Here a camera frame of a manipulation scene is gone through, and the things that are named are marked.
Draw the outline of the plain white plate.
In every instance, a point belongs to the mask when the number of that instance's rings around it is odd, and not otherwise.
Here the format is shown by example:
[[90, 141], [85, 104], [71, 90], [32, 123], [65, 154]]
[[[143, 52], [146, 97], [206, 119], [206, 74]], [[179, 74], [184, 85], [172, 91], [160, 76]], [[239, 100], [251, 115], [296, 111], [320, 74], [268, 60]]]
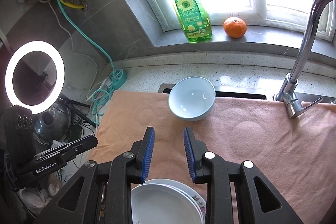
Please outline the plain white plate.
[[156, 178], [131, 190], [133, 223], [205, 223], [206, 202], [189, 186]]

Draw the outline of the light blue ceramic bowl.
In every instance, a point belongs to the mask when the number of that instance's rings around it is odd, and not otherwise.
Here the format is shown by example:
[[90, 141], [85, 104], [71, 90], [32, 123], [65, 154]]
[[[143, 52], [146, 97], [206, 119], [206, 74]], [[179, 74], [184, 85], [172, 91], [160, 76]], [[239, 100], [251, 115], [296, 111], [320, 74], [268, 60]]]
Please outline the light blue ceramic bowl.
[[199, 121], [211, 112], [216, 98], [213, 84], [203, 77], [187, 77], [168, 96], [170, 111], [186, 121]]

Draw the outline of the large stainless steel bowl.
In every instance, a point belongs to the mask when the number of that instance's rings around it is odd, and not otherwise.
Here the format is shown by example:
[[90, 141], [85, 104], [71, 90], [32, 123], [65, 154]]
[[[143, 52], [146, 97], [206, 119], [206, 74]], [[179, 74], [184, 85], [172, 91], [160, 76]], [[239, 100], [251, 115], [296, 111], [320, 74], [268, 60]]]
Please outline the large stainless steel bowl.
[[103, 182], [101, 184], [101, 200], [99, 205], [98, 223], [105, 223], [105, 208], [106, 208], [106, 193], [108, 189], [108, 183]]

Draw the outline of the chrome kitchen faucet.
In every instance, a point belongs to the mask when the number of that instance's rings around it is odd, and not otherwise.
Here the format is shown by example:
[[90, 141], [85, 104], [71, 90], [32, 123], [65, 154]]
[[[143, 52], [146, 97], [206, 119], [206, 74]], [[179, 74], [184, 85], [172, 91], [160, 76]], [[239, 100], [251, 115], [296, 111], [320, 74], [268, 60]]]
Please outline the chrome kitchen faucet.
[[290, 119], [297, 118], [299, 115], [303, 114], [311, 107], [322, 102], [323, 98], [319, 97], [317, 100], [312, 102], [306, 107], [303, 107], [301, 101], [297, 98], [295, 94], [295, 89], [298, 84], [298, 79], [302, 73], [304, 66], [308, 60], [309, 54], [313, 47], [319, 20], [324, 8], [333, 0], [314, 0], [310, 14], [307, 20], [306, 30], [303, 34], [302, 43], [294, 62], [293, 68], [290, 73], [288, 73], [284, 79], [280, 91], [275, 95], [274, 99], [276, 101], [284, 102], [288, 117]]

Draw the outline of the black tripod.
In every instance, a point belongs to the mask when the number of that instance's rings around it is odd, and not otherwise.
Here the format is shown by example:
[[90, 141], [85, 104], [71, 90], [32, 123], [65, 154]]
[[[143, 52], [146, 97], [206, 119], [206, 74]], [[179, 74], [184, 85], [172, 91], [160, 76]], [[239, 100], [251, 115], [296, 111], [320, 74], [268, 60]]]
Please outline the black tripod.
[[96, 127], [96, 123], [89, 119], [87, 115], [76, 108], [76, 106], [84, 107], [84, 108], [90, 108], [89, 105], [85, 103], [78, 102], [76, 100], [71, 100], [66, 96], [63, 96], [62, 94], [59, 96], [58, 101], [63, 104], [64, 106], [68, 107], [70, 110], [72, 110], [77, 116], [79, 116], [81, 119], [83, 119], [85, 122], [89, 123], [91, 126]]

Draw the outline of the peach towel mat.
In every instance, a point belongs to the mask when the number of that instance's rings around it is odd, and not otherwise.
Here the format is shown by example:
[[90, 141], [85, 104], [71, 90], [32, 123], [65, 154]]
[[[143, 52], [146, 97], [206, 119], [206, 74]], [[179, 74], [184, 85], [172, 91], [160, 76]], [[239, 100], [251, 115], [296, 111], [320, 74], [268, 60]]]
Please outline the peach towel mat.
[[206, 118], [188, 122], [169, 109], [163, 93], [117, 91], [98, 127], [89, 159], [108, 162], [154, 128], [149, 178], [192, 186], [183, 131], [223, 159], [252, 161], [304, 223], [335, 223], [335, 106], [320, 103], [290, 119], [282, 102], [219, 97]]

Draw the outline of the teal power strip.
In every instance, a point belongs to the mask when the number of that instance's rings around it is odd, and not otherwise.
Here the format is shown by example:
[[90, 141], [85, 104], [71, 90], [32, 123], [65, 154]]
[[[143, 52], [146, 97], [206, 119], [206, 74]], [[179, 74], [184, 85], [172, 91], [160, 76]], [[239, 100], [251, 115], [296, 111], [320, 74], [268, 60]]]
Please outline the teal power strip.
[[126, 82], [126, 78], [127, 75], [123, 69], [116, 69], [108, 76], [106, 84], [109, 88], [118, 90], [124, 85], [124, 83]]

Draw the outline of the orange tangerine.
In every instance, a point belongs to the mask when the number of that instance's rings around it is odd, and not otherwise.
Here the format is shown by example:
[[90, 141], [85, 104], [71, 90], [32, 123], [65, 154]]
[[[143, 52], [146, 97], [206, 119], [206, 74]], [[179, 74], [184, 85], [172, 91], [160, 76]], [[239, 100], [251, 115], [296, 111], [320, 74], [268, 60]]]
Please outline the orange tangerine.
[[247, 25], [244, 20], [238, 17], [227, 18], [223, 23], [225, 33], [231, 38], [242, 38], [247, 32]]

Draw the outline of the green dish soap bottle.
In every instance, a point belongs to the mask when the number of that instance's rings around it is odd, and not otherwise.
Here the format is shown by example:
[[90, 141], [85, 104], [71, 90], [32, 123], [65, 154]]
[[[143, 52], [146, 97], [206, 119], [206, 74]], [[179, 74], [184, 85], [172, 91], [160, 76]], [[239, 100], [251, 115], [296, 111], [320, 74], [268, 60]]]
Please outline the green dish soap bottle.
[[173, 0], [173, 7], [189, 43], [212, 39], [210, 17], [199, 0]]

